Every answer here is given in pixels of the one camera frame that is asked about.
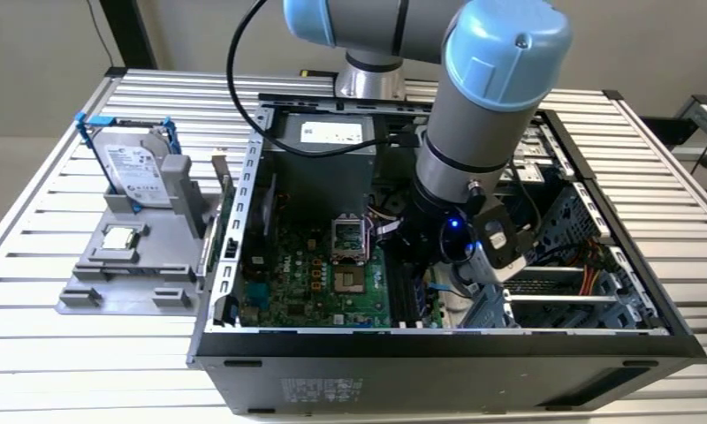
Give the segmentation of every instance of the green circuit board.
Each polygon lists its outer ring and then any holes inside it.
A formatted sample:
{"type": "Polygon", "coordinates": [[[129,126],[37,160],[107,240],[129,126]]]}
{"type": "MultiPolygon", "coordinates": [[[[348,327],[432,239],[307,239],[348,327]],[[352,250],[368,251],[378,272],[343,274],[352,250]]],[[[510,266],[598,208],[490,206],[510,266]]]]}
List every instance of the green circuit board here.
{"type": "MultiPolygon", "coordinates": [[[[368,262],[330,262],[330,233],[320,228],[280,226],[275,267],[267,282],[247,282],[251,295],[259,284],[268,302],[246,299],[242,323],[259,327],[390,327],[384,258],[374,248],[368,262]]],[[[356,240],[347,239],[355,245],[356,240]]]]}

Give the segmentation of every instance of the metal frame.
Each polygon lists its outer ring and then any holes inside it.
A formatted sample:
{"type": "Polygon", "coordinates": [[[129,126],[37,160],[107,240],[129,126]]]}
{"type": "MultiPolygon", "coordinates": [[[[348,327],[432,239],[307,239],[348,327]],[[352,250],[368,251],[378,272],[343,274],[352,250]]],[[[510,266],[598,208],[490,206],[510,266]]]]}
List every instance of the metal frame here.
{"type": "MultiPolygon", "coordinates": [[[[238,86],[244,104],[252,108],[258,92],[332,95],[330,78],[240,77],[238,86]]],[[[434,82],[410,81],[410,99],[431,101],[436,86],[434,82]]],[[[602,92],[554,90],[542,107],[558,111],[598,184],[707,352],[707,229],[659,231],[642,227],[646,223],[707,225],[706,202],[691,196],[695,190],[686,188],[686,177],[666,167],[667,156],[650,148],[651,141],[641,136],[602,92]],[[642,203],[643,193],[659,194],[658,199],[665,193],[682,193],[691,203],[642,203]]],[[[239,174],[250,130],[227,99],[223,75],[132,70],[121,80],[104,80],[85,110],[135,119],[172,116],[184,151],[195,160],[192,177],[206,192],[219,191],[208,163],[212,148],[227,150],[232,175],[239,174]]],[[[218,406],[222,399],[207,376],[182,370],[192,319],[83,317],[79,321],[73,316],[49,314],[76,261],[57,255],[77,255],[83,250],[85,234],[99,219],[95,199],[101,199],[107,186],[101,172],[88,165],[93,160],[88,149],[68,148],[76,143],[80,139],[71,128],[0,223],[1,415],[23,420],[27,412],[19,411],[33,409],[48,419],[127,420],[133,411],[127,408],[140,406],[136,411],[149,420],[234,420],[230,410],[218,406]],[[43,234],[60,229],[64,232],[43,234]],[[17,356],[13,360],[12,352],[33,354],[20,354],[20,360],[17,356]],[[65,386],[72,375],[84,384],[65,386]],[[31,394],[15,394],[33,390],[25,383],[28,377],[43,384],[36,402],[31,394]],[[100,397],[99,391],[88,390],[112,391],[100,397]],[[95,409],[61,411],[80,405],[95,409]]],[[[707,363],[691,366],[598,411],[514,413],[502,420],[575,423],[589,418],[599,423],[707,422],[707,363]]],[[[326,418],[334,423],[358,420],[351,415],[326,418]]],[[[407,414],[379,416],[376,420],[497,422],[499,417],[481,413],[407,414]]]]}

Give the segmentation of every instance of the light blue joint cap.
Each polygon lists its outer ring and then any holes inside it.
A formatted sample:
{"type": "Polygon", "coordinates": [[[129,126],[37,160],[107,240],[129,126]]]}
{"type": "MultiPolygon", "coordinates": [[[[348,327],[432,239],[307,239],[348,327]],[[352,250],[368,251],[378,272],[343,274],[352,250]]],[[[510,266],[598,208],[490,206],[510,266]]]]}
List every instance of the light blue joint cap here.
{"type": "Polygon", "coordinates": [[[288,29],[298,38],[335,47],[328,0],[283,0],[283,12],[288,29]]]}
{"type": "Polygon", "coordinates": [[[443,63],[474,103],[513,112],[551,91],[570,46],[569,19],[543,0],[471,0],[446,41],[443,63]]]}

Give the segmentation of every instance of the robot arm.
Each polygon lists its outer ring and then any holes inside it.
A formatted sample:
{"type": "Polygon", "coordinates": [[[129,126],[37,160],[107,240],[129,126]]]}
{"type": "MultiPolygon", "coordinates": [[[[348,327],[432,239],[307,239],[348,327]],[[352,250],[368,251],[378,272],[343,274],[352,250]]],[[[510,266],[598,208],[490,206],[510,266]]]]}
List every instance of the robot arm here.
{"type": "Polygon", "coordinates": [[[404,259],[430,263],[434,246],[446,259],[450,227],[467,224],[477,231],[470,253],[466,237],[453,238],[454,251],[503,269],[534,235],[517,233],[491,194],[558,79],[571,45],[566,16],[543,0],[286,0],[284,6],[290,30],[304,40],[442,63],[411,204],[394,239],[404,259]]]}

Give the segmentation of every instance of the colored wires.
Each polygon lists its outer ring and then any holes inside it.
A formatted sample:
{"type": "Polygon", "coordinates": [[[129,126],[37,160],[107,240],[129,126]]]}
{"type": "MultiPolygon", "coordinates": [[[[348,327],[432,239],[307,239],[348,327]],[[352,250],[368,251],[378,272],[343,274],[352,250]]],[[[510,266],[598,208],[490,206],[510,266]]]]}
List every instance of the colored wires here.
{"type": "Polygon", "coordinates": [[[594,285],[598,282],[602,272],[602,269],[594,265],[602,256],[602,247],[591,239],[582,246],[586,246],[590,251],[587,252],[587,261],[585,261],[585,275],[581,282],[579,296],[591,296],[594,285]]]}

